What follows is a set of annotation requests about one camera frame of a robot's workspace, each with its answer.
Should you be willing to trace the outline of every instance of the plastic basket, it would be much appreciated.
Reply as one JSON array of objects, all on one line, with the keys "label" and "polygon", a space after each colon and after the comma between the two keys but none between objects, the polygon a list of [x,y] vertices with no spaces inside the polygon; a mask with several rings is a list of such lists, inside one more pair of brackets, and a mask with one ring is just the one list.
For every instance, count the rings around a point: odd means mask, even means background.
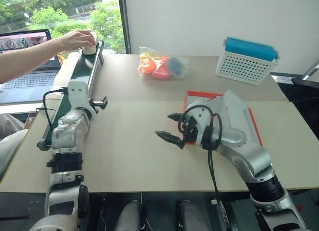
[{"label": "plastic basket", "polygon": [[239,55],[223,50],[218,58],[216,75],[253,85],[259,85],[277,66],[279,55],[275,61],[266,61],[250,56]]}]

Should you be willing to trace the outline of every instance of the window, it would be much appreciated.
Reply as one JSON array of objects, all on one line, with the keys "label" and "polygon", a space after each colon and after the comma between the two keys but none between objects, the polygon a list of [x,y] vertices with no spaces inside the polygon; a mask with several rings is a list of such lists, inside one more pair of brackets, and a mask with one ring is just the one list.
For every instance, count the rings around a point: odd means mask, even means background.
[{"label": "window", "polygon": [[0,0],[0,33],[44,28],[52,38],[90,28],[110,53],[126,53],[119,0]]}]

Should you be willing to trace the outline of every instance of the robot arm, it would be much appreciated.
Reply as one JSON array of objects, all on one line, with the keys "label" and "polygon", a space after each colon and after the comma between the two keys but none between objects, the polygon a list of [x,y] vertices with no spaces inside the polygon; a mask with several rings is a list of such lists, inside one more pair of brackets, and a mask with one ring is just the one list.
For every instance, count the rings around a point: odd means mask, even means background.
[{"label": "robot arm", "polygon": [[275,175],[269,153],[259,144],[247,140],[246,134],[239,129],[214,127],[211,120],[214,115],[205,105],[192,105],[183,114],[168,116],[178,121],[182,140],[165,131],[156,131],[156,134],[181,149],[186,142],[196,143],[206,150],[218,146],[215,150],[234,165],[246,183],[258,210],[256,217],[262,230],[305,229],[303,218]]},{"label": "robot arm", "polygon": [[31,228],[32,231],[75,231],[79,219],[88,213],[89,192],[87,186],[81,184],[84,181],[82,153],[90,121],[97,113],[95,106],[104,109],[107,99],[93,102],[88,98],[87,85],[77,80],[69,82],[67,94],[71,110],[59,119],[52,132],[45,217]]}]

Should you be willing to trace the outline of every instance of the plastic bag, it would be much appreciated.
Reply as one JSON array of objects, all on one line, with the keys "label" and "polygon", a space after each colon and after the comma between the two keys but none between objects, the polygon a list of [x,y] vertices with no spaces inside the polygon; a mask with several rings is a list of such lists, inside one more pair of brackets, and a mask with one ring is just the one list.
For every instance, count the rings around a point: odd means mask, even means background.
[{"label": "plastic bag", "polygon": [[141,79],[181,79],[188,72],[188,61],[185,58],[162,55],[156,50],[140,47],[139,72]]}]

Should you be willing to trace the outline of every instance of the human hand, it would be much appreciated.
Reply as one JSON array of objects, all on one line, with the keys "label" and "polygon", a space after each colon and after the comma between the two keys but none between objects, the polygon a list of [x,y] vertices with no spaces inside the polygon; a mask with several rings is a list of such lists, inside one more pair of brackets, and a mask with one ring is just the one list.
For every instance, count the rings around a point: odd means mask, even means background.
[{"label": "human hand", "polygon": [[74,30],[55,40],[59,43],[62,51],[96,45],[94,37],[89,30]]}]

